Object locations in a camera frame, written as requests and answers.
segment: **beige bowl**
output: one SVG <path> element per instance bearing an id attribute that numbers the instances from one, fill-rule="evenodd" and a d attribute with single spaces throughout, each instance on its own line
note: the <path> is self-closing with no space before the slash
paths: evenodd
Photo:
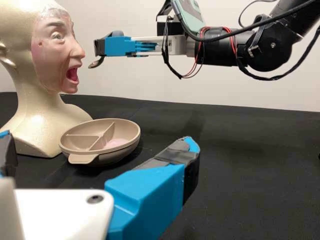
<path id="1" fill-rule="evenodd" d="M 132 121 L 104 118 L 81 123 L 67 132 L 59 146 L 71 164 L 109 165 L 138 146 L 140 127 Z"/>

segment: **pink food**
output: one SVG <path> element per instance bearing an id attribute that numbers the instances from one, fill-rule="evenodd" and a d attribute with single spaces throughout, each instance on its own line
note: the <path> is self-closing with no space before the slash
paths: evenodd
<path id="1" fill-rule="evenodd" d="M 128 140 L 126 139 L 123 139 L 123 138 L 115 138 L 115 139 L 112 139 L 110 141 L 108 141 L 105 145 L 105 148 L 107 149 L 112 149 L 112 148 L 115 148 L 115 147 L 119 147 L 123 144 L 126 144 L 128 142 Z"/>

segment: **mannequin eye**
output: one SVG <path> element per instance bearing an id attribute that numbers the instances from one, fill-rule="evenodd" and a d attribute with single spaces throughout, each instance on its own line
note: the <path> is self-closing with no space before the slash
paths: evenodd
<path id="1" fill-rule="evenodd" d="M 64 36 L 61 33 L 55 32 L 52 34 L 52 39 L 63 40 Z"/>

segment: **mannequin face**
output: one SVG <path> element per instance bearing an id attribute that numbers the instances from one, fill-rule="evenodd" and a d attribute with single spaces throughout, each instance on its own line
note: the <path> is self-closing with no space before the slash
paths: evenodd
<path id="1" fill-rule="evenodd" d="M 78 91 L 77 70 L 85 51 L 76 40 L 73 22 L 62 9 L 49 9 L 36 20 L 31 53 L 40 83 L 51 92 Z"/>

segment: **black tablecloth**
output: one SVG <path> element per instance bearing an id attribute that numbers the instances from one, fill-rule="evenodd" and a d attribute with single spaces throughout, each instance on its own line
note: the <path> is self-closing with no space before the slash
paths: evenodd
<path id="1" fill-rule="evenodd" d="M 138 123 L 137 149 L 112 167 L 18 156 L 18 188 L 104 188 L 176 139 L 201 147 L 199 183 L 162 240 L 320 239 L 320 113 L 65 95 L 94 119 Z M 0 125 L 17 109 L 1 93 Z"/>

